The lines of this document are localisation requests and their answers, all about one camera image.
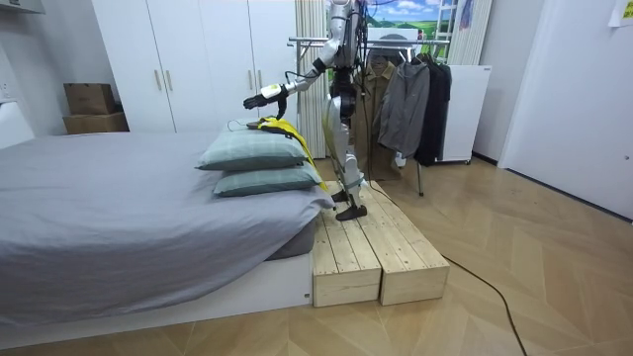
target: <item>gray-green pillow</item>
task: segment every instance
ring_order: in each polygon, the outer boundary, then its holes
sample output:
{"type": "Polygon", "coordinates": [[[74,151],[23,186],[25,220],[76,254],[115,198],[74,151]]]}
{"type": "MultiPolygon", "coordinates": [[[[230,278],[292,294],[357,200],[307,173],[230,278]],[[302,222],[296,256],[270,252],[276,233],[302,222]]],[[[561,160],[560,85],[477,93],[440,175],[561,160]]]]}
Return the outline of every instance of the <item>gray-green pillow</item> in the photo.
{"type": "Polygon", "coordinates": [[[315,169],[304,163],[292,168],[262,169],[228,173],[216,185],[221,197],[244,197],[253,194],[310,188],[321,183],[315,169]]]}
{"type": "Polygon", "coordinates": [[[244,171],[292,167],[308,159],[293,137],[259,130],[222,132],[198,160],[199,169],[244,171]]]}

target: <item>robot leg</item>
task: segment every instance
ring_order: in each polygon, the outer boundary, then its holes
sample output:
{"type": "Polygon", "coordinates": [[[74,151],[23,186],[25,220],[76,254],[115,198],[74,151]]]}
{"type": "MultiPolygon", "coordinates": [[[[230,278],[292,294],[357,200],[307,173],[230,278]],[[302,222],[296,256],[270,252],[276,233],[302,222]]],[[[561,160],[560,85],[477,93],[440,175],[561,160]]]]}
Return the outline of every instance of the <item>robot leg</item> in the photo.
{"type": "Polygon", "coordinates": [[[358,169],[356,156],[347,149],[349,126],[341,121],[340,106],[340,97],[332,98],[327,95],[323,132],[329,154],[334,162],[336,176],[343,184],[343,191],[335,194],[333,198],[336,201],[349,200],[351,203],[348,210],[336,215],[337,220],[345,222],[366,216],[367,209],[360,202],[360,185],[363,182],[363,173],[358,169]]]}

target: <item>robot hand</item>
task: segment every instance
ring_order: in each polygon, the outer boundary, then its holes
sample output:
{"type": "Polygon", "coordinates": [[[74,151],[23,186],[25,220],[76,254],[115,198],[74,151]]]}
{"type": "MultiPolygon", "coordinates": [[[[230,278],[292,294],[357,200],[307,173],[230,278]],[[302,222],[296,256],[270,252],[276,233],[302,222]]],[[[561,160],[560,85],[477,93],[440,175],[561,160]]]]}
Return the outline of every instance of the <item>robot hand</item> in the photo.
{"type": "Polygon", "coordinates": [[[261,94],[244,100],[245,109],[254,109],[257,107],[264,107],[268,104],[281,101],[288,98],[288,90],[283,84],[273,84],[267,87],[261,88],[261,94]]]}

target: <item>white door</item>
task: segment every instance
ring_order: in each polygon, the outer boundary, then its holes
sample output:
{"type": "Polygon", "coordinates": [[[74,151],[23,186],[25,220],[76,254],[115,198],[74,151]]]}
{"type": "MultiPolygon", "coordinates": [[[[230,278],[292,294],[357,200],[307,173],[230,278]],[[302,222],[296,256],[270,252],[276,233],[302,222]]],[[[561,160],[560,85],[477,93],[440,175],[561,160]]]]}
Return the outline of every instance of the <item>white door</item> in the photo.
{"type": "Polygon", "coordinates": [[[226,118],[214,100],[198,0],[147,0],[178,133],[216,130],[226,118]]]}
{"type": "Polygon", "coordinates": [[[145,0],[93,0],[130,131],[173,133],[145,0]]]}
{"type": "Polygon", "coordinates": [[[224,122],[258,118],[244,99],[257,94],[246,0],[200,0],[200,16],[211,78],[214,115],[224,122]]]}
{"type": "MultiPolygon", "coordinates": [[[[297,70],[294,47],[287,46],[288,38],[297,35],[295,2],[250,0],[248,9],[257,88],[286,83],[284,73],[297,70]]],[[[294,75],[289,74],[289,78],[294,79],[294,75]]],[[[277,111],[277,105],[270,104],[260,108],[259,115],[276,116],[277,111]]],[[[296,95],[288,98],[284,119],[297,126],[296,95]]]]}

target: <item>cardboard box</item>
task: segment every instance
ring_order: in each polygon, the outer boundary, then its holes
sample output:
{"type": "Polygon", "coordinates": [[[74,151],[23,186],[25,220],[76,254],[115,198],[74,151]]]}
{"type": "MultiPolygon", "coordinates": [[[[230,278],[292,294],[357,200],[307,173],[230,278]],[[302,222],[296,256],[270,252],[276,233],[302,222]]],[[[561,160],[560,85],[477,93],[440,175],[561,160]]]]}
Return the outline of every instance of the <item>cardboard box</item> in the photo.
{"type": "Polygon", "coordinates": [[[109,115],[71,115],[63,118],[68,134],[128,132],[124,113],[109,115]]]}
{"type": "Polygon", "coordinates": [[[66,83],[63,88],[72,115],[115,113],[115,97],[110,84],[66,83]]]}

